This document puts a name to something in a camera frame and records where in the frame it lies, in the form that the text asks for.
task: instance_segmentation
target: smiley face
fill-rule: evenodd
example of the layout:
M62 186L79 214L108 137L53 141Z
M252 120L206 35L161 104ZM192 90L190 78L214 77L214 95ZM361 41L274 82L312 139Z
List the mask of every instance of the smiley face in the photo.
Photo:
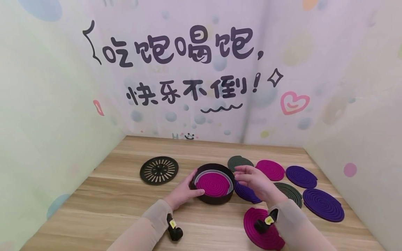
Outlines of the smiley face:
M194 134L187 133L187 135L184 135L184 138L189 139L189 140L193 140L194 139Z

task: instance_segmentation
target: pink heart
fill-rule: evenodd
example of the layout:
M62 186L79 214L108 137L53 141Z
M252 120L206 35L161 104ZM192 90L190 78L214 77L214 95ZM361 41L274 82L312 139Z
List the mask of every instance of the pink heart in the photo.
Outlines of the pink heart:
M286 105L289 108L289 109L287 109L285 107L285 98L286 98L286 96L289 96L289 95L292 96L293 104L287 103ZM299 106L298 104L295 104L299 100L305 100L304 105L299 107L299 108L297 108L297 109L295 109L295 110L293 110L294 108ZM306 106L308 105L309 102L310 102L310 97L307 96L307 95L298 96L295 92L292 92L292 91L285 92L281 97L282 112L283 112L284 115L291 115L291 114L295 114L297 112L301 112L302 110L304 110L304 108L306 108Z

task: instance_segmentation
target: sheer beige sleeve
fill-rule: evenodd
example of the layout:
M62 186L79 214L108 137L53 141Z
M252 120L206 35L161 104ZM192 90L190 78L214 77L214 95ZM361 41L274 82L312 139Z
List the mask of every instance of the sheer beige sleeve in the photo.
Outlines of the sheer beige sleeve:
M290 251L336 251L294 201L281 202L268 212L275 208L279 210L275 226Z
M107 251L152 251L168 228L166 216L172 209L164 200L153 204Z

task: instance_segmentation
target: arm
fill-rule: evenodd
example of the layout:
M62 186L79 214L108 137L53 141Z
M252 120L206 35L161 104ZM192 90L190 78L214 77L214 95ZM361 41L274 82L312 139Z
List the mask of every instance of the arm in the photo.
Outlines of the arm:
M141 250L151 251L168 228L166 216L180 205L194 197L204 194L203 189L190 190L189 183L197 170L194 170L163 200L153 204L139 220L129 227L107 251Z
M291 251L335 251L331 243L308 220L296 203L286 197L260 170L242 165L236 167L235 179L253 189L267 203L269 212L277 208L275 226Z

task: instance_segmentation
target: black perforated lid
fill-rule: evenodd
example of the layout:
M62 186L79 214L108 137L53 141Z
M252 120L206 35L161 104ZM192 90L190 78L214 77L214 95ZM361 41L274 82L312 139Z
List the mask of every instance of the black perforated lid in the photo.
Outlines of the black perforated lid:
M157 186L171 181L177 172L177 161L167 156L159 156L145 162L139 175L145 183Z

